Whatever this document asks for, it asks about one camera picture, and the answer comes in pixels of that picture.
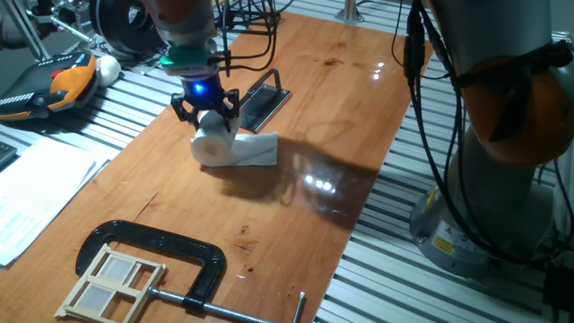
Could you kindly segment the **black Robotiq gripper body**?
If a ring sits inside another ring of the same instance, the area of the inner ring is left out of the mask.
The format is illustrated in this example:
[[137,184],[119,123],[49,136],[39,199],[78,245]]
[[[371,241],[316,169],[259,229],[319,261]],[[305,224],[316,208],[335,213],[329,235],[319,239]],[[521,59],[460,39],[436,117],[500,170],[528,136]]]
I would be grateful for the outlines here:
[[217,110],[226,112],[224,89],[220,76],[215,74],[202,80],[182,79],[184,99],[182,105],[190,105],[198,110]]

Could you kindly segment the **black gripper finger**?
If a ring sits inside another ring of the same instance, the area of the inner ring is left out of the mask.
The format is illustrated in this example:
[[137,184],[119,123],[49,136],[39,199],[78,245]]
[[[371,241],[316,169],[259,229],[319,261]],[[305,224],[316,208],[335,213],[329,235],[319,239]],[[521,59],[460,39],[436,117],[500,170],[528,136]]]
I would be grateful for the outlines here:
[[225,128],[230,132],[231,121],[239,116],[239,90],[219,90],[216,92],[215,110],[223,117]]
[[198,114],[195,108],[190,111],[186,110],[184,104],[188,103],[187,97],[183,93],[174,93],[171,95],[170,105],[174,109],[178,119],[181,122],[187,122],[195,129],[198,129]]

